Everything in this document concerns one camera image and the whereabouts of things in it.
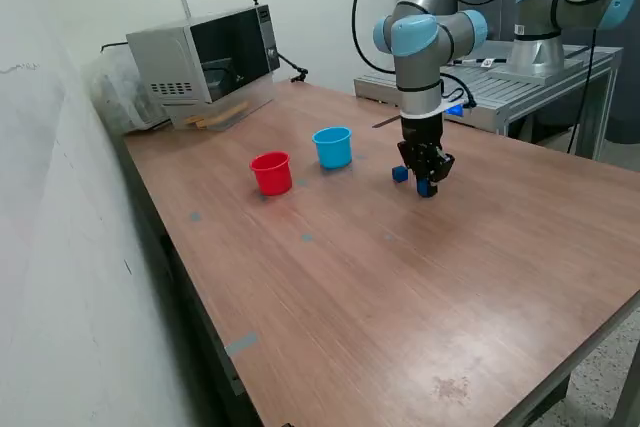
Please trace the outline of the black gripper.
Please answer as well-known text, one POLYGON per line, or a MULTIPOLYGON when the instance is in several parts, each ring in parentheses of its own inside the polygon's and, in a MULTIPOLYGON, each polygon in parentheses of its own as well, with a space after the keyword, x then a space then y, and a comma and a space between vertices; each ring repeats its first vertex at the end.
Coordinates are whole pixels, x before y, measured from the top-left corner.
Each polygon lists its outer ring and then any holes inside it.
POLYGON ((442 151, 443 117, 441 114, 428 118, 401 118, 403 140, 397 144, 405 167, 411 170, 416 180, 416 191, 425 192, 425 164, 418 146, 433 148, 428 154, 428 195, 438 192, 438 183, 444 180, 454 164, 454 156, 442 151))

